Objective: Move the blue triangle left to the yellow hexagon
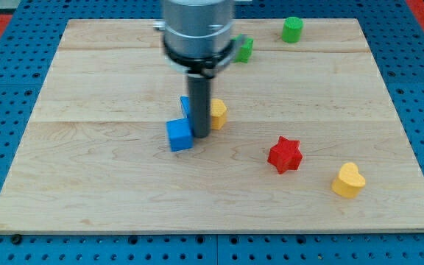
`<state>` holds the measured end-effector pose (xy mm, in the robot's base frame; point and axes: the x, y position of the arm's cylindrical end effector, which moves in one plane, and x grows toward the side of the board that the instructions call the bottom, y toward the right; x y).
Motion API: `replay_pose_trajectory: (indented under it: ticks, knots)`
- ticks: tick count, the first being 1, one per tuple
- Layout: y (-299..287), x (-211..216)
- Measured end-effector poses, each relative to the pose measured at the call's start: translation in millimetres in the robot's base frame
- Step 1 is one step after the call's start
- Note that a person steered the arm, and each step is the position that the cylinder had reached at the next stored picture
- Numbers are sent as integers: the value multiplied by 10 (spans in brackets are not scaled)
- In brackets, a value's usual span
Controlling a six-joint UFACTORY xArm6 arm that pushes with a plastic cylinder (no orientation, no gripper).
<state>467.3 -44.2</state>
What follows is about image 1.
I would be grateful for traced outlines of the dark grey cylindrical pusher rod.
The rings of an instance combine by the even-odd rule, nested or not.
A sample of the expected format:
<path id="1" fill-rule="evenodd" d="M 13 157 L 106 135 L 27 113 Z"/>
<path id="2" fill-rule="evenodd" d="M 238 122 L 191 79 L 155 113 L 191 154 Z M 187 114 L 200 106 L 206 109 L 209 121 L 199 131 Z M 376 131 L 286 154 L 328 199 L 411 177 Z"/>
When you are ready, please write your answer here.
<path id="1" fill-rule="evenodd" d="M 193 134 L 196 138 L 206 138 L 211 131 L 211 81 L 189 74 L 187 89 Z"/>

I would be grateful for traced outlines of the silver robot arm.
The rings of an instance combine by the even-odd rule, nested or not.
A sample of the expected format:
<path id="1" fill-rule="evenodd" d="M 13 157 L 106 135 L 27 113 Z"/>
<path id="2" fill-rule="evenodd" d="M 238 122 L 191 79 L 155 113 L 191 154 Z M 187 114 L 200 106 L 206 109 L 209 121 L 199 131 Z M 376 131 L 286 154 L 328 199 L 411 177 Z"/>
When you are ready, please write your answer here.
<path id="1" fill-rule="evenodd" d="M 185 74 L 191 130 L 197 138 L 211 131 L 212 79 L 237 57 L 246 37 L 233 37 L 235 2 L 161 0 L 163 50 L 171 66 Z"/>

